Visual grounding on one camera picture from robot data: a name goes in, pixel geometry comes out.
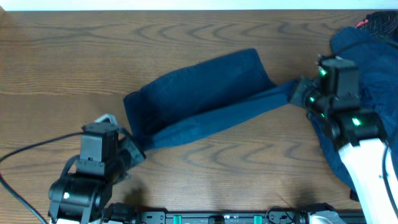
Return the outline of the dark blue shorts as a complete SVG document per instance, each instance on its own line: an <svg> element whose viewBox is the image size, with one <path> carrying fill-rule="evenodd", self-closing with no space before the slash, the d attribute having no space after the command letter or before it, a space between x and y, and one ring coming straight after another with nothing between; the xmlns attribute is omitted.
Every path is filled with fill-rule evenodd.
<svg viewBox="0 0 398 224"><path fill-rule="evenodd" d="M255 49L181 68L123 99L131 131L145 150L197 141L288 103L296 85L276 85Z"/></svg>

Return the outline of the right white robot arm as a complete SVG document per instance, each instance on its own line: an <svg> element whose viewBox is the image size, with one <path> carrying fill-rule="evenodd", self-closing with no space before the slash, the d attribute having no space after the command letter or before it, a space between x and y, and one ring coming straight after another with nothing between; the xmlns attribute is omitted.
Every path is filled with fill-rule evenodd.
<svg viewBox="0 0 398 224"><path fill-rule="evenodd" d="M380 116L360 105L359 82L302 78L290 103L321 124L354 185L367 223L397 223L397 176Z"/></svg>

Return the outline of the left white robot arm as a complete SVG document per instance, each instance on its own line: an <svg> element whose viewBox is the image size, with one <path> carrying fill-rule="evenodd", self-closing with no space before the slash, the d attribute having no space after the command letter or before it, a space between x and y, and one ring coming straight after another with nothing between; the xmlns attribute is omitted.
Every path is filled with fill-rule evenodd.
<svg viewBox="0 0 398 224"><path fill-rule="evenodd" d="M50 187L50 222L91 223L100 220L114 185L128 178L128 170L145 158L124 128L85 129L79 155L67 161L60 178Z"/></svg>

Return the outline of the dark blue clothes pile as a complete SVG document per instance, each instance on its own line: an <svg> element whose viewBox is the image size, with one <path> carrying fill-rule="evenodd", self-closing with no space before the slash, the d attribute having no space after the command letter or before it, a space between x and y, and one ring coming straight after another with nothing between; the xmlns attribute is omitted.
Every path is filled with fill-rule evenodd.
<svg viewBox="0 0 398 224"><path fill-rule="evenodd" d="M376 110L381 117L397 170L397 48L353 27L334 35L330 48L358 66L361 106Z"/></svg>

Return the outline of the black patterned garment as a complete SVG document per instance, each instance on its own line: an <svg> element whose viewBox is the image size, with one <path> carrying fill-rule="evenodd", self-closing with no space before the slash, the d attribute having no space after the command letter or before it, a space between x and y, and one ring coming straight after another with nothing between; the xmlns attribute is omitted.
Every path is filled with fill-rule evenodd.
<svg viewBox="0 0 398 224"><path fill-rule="evenodd" d="M377 11L368 14L355 28L365 30L397 48L397 11Z"/></svg>

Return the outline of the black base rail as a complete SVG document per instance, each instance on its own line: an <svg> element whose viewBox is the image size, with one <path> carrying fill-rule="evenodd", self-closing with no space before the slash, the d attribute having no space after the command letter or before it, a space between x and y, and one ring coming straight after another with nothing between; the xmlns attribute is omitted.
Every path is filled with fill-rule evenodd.
<svg viewBox="0 0 398 224"><path fill-rule="evenodd" d="M100 223L126 224L366 224L362 212L337 211L327 203L295 210L272 207L266 211L170 212L165 209L138 209L114 203L103 213Z"/></svg>

